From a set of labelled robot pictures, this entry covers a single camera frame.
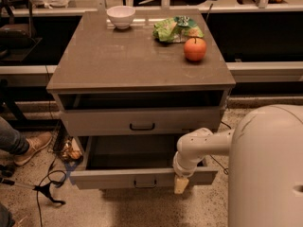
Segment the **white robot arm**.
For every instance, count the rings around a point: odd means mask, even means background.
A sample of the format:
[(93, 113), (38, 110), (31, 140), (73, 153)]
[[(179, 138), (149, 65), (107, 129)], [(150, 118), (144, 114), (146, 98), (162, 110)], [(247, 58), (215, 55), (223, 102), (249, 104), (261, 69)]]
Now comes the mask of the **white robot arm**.
[(303, 227), (303, 107), (269, 105), (232, 130), (182, 136), (173, 158), (181, 194), (206, 155), (227, 155), (228, 227)]

